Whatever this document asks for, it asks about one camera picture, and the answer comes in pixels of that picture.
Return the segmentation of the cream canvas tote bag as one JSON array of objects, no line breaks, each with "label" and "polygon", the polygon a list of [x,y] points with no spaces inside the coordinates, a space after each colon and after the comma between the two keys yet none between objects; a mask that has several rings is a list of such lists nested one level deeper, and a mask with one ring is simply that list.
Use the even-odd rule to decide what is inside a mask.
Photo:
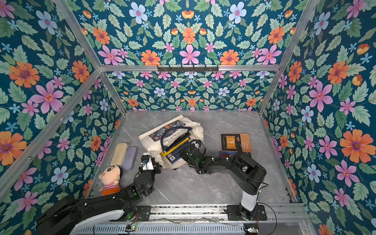
[{"label": "cream canvas tote bag", "polygon": [[139,136],[143,147],[151,154],[155,162],[159,163],[163,168],[176,169],[187,162],[182,158],[176,163],[171,164],[165,157],[161,155],[165,144],[170,142],[174,137],[181,133],[190,132],[190,138],[193,140],[204,141],[204,131],[200,123],[194,122],[183,115],[179,115],[158,127],[141,134]]}]

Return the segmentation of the brown cover book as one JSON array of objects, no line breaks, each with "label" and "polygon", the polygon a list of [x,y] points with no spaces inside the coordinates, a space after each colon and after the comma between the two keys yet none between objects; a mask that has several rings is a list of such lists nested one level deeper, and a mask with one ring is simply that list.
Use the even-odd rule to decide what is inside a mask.
[{"label": "brown cover book", "polygon": [[242,151],[252,153],[251,139],[248,133],[220,134],[221,151]]}]

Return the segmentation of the blue Little Prince book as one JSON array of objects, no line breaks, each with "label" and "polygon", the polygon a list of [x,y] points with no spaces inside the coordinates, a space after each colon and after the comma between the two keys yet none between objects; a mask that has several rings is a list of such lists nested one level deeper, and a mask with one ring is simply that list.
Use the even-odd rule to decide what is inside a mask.
[{"label": "blue Little Prince book", "polygon": [[242,151],[220,151],[219,156],[220,158],[229,159],[229,160],[234,159],[235,157],[242,158],[242,159],[252,158],[251,153],[242,152]]}]

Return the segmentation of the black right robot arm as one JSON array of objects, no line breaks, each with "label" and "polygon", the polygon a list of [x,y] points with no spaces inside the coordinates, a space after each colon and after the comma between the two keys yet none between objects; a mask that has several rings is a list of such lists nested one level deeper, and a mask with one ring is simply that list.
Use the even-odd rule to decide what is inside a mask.
[{"label": "black right robot arm", "polygon": [[201,152],[204,145],[199,140],[192,140],[181,152],[181,158],[199,175],[225,173],[242,189],[240,211],[228,211],[246,220],[256,216],[256,206],[262,185],[267,186],[264,178],[266,169],[249,154],[238,151],[226,158],[206,156]]}]

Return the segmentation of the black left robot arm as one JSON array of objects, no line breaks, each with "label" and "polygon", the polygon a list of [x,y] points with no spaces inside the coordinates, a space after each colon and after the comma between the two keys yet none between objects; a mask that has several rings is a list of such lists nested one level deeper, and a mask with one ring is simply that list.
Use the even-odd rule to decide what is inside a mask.
[{"label": "black left robot arm", "polygon": [[117,220],[153,192],[155,175],[161,173],[159,164],[143,170],[134,182],[118,193],[87,199],[66,196],[45,211],[38,219],[38,235],[72,235],[98,223]]}]

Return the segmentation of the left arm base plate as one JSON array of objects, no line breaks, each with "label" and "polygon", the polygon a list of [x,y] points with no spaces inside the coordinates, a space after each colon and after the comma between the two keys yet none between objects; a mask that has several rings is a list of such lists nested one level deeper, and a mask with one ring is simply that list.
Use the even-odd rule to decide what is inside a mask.
[{"label": "left arm base plate", "polygon": [[126,209],[124,215],[119,219],[124,222],[148,221],[151,213],[151,206],[135,206]]}]

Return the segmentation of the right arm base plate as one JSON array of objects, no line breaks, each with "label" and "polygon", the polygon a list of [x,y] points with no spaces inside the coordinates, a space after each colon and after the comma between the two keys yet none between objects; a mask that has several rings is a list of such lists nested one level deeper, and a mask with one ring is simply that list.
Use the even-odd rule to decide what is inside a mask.
[{"label": "right arm base plate", "polygon": [[227,205],[224,210],[229,221],[266,221],[267,214],[263,205],[257,205],[253,211],[248,211],[241,205]]}]

